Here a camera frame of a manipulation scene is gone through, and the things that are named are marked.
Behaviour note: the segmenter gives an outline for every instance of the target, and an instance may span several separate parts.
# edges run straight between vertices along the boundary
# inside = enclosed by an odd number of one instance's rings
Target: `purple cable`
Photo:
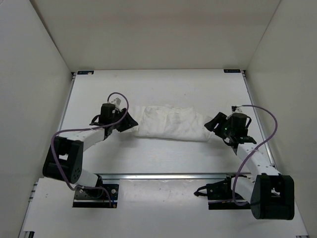
[[[254,105],[241,105],[239,107],[253,107],[253,108],[259,108],[259,109],[262,109],[264,111],[266,111],[267,113],[269,113],[274,121],[275,121],[275,129],[273,131],[273,133],[266,139],[264,140],[263,142],[261,142],[259,145],[257,145],[253,151],[251,151],[250,154],[247,155],[247,157],[244,159],[244,161],[242,162],[242,164],[240,165],[239,169],[238,169],[238,172],[236,173],[236,177],[234,178],[234,181],[233,181],[233,186],[232,186],[232,198],[233,198],[233,201],[236,205],[238,206],[244,206],[246,205],[248,202],[242,202],[242,203],[239,203],[237,202],[236,200],[236,196],[235,196],[235,190],[236,190],[236,185],[237,185],[237,180],[238,180],[238,177],[239,175],[241,174],[241,170],[243,168],[243,166],[246,164],[246,162],[248,161],[249,158],[251,158],[251,156],[262,146],[264,145],[265,143],[267,143],[269,140],[272,139],[272,137],[275,135],[276,131],[277,131],[277,126],[278,126],[278,123],[277,123],[277,119],[276,117],[273,115],[273,113],[271,113],[269,110],[263,108],[263,107],[260,107],[260,106],[254,106]]]
[[[110,97],[111,97],[113,94],[118,94],[118,95],[122,96],[122,97],[125,99],[126,103],[127,103],[127,110],[125,111],[125,113],[123,114],[123,116],[122,116],[118,121],[116,121],[116,122],[114,122],[114,123],[111,123],[111,124],[108,124],[108,125],[96,126],[96,127],[91,127],[91,128],[60,130],[60,131],[56,132],[56,133],[52,136],[52,138],[51,138],[51,150],[52,150],[53,158],[54,158],[55,163],[56,163],[56,166],[57,166],[57,168],[58,168],[58,170],[59,170],[59,172],[60,172],[60,175],[63,177],[63,179],[64,179],[64,181],[66,182],[67,186],[68,186],[71,190],[73,190],[73,191],[75,191],[78,187],[84,188],[84,189],[101,189],[101,190],[103,190],[103,191],[106,193],[106,195],[107,195],[107,197],[108,197],[108,200],[109,200],[109,205],[110,205],[110,206],[111,206],[110,195],[109,195],[108,191],[107,191],[105,188],[103,188],[103,187],[80,186],[80,185],[76,185],[75,187],[72,187],[72,186],[70,185],[70,183],[69,183],[69,181],[68,181],[68,179],[67,179],[67,177],[66,177],[66,175],[65,175],[65,173],[64,173],[64,171],[63,171],[63,169],[62,169],[62,167],[61,167],[61,165],[60,165],[60,163],[59,163],[59,161],[58,161],[58,157],[57,157],[57,154],[56,154],[56,151],[55,151],[55,147],[54,147],[54,140],[55,140],[55,138],[56,138],[59,134],[64,133],[64,132],[97,130],[97,129],[110,127],[110,126],[113,126],[113,125],[116,125],[116,124],[120,123],[120,122],[124,119],[124,117],[127,115],[127,113],[128,113],[128,110],[129,110],[129,102],[128,102],[128,99],[127,99],[122,93],[117,93],[117,92],[113,92],[113,93],[111,93],[111,94],[108,96],[108,98],[107,98],[107,101],[108,101],[108,102],[109,102]]]

